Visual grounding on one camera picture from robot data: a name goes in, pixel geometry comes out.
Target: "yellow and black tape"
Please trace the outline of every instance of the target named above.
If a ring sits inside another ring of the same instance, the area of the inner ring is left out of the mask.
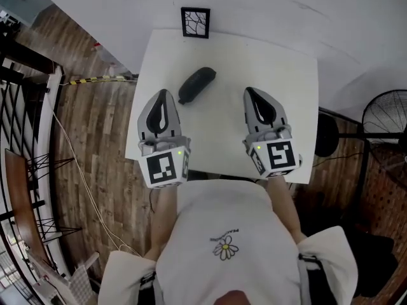
[[[105,83],[109,81],[137,81],[137,77],[128,76],[101,76],[101,77],[91,77],[79,80],[70,81],[70,85],[78,85],[85,83]]]

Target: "electric fan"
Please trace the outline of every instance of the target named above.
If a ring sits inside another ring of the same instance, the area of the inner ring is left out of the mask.
[[[363,132],[338,133],[335,120],[325,114],[318,118],[315,154],[327,157],[339,138],[366,139],[372,155],[382,168],[407,187],[407,90],[387,91],[375,97],[364,109]]]

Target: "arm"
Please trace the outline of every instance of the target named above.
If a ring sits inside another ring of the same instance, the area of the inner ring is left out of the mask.
[[[145,259],[157,261],[164,246],[170,239],[177,221],[177,186],[160,189],[158,202],[151,219],[151,249]]]
[[[273,211],[290,232],[296,244],[307,238],[301,232],[297,209],[295,209],[294,201],[284,177],[278,176],[269,179],[266,190],[272,201]]]

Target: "black object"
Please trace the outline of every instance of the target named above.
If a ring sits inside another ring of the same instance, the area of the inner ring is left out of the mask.
[[[355,257],[358,277],[354,297],[376,296],[390,280],[398,263],[392,254],[394,240],[386,236],[377,236],[358,230],[351,222],[341,219],[340,208],[322,208],[324,196],[320,196],[316,210],[299,213],[301,230],[307,236],[329,227],[341,226],[345,232],[350,249]]]
[[[339,131],[335,119],[329,115],[319,113],[315,154],[319,157],[328,157],[335,152],[338,144]]]
[[[210,9],[182,7],[183,35],[209,38],[209,18]]]
[[[155,305],[155,291],[154,291],[154,281],[156,280],[156,273],[146,274],[140,280],[140,288],[137,304],[150,304]]]
[[[11,22],[0,22],[0,34],[13,38],[14,35],[20,30],[21,23],[9,15]]]
[[[328,279],[322,263],[315,256],[305,256],[300,254],[298,256],[300,261],[312,263],[318,269],[307,269],[308,286],[310,289],[310,299],[312,305],[337,305],[337,301],[329,286]]]
[[[316,155],[329,156],[339,138],[367,140],[373,157],[389,177],[407,189],[407,90],[391,90],[375,97],[366,106],[356,133],[337,133],[335,121],[323,117],[318,122]]]
[[[209,180],[208,173],[199,172],[197,170],[188,170],[188,181],[191,180]]]
[[[215,77],[216,71],[209,67],[204,67],[194,72],[179,89],[178,102],[182,105],[192,102]]]
[[[252,87],[247,87],[246,90],[252,98],[253,108],[256,112],[257,120],[261,124],[270,125],[273,127],[273,122],[277,117],[277,113],[275,112],[273,105],[267,102]]]
[[[167,116],[167,104],[165,103],[166,90],[162,89],[160,94],[151,108],[150,113],[147,116],[146,124],[148,130],[153,132],[156,136],[163,133],[168,127],[168,116]],[[164,127],[160,127],[162,121],[162,116],[164,116]]]

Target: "white cable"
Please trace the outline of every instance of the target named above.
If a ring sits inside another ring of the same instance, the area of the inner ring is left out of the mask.
[[[105,224],[105,222],[104,222],[104,220],[103,220],[102,214],[101,214],[101,212],[99,211],[99,209],[97,208],[97,204],[96,204],[96,202],[95,202],[95,200],[94,200],[94,198],[93,198],[93,196],[92,196],[92,192],[91,192],[91,190],[90,190],[88,184],[86,183],[85,175],[83,174],[82,169],[81,169],[81,167],[80,167],[80,165],[79,165],[78,158],[76,157],[76,154],[75,154],[75,151],[74,151],[74,149],[73,149],[71,140],[70,140],[68,134],[66,133],[65,128],[62,126],[62,123],[59,121],[57,115],[56,115],[55,112],[53,111],[53,107],[52,107],[52,105],[51,105],[51,102],[50,102],[50,99],[49,99],[49,97],[48,97],[48,94],[45,93],[45,96],[46,96],[46,100],[47,100],[47,102],[48,102],[48,105],[50,106],[50,110],[51,110],[51,112],[52,112],[52,114],[53,114],[53,117],[55,118],[55,120],[56,120],[57,123],[59,124],[59,127],[61,128],[62,132],[64,133],[65,138],[66,138],[66,140],[67,140],[67,142],[68,142],[68,144],[69,144],[69,147],[70,147],[70,149],[71,149],[71,151],[72,151],[72,155],[74,156],[74,160],[75,160],[76,166],[78,167],[79,174],[81,175],[83,184],[85,185],[85,189],[86,189],[86,191],[87,191],[87,193],[88,193],[90,202],[91,202],[91,204],[92,204],[92,206],[93,206],[93,209],[95,209],[96,215],[97,215],[97,217],[98,217],[100,223],[102,224],[102,227],[104,228],[106,234],[109,236],[110,240],[113,242],[113,245],[114,245],[118,250],[120,250],[120,247],[126,246],[126,247],[128,247],[131,251],[133,251],[134,254],[137,254],[138,256],[141,256],[141,255],[140,255],[138,252],[136,252],[132,247],[128,246],[119,236],[117,236],[117,235],[115,235],[114,233],[112,233],[112,231],[106,226],[106,224]],[[114,242],[114,240],[112,239],[112,237],[111,237],[110,234],[112,234],[114,237],[116,237],[117,239],[119,239],[123,244],[120,245],[120,247],[118,247],[117,244],[116,244],[116,243]]]

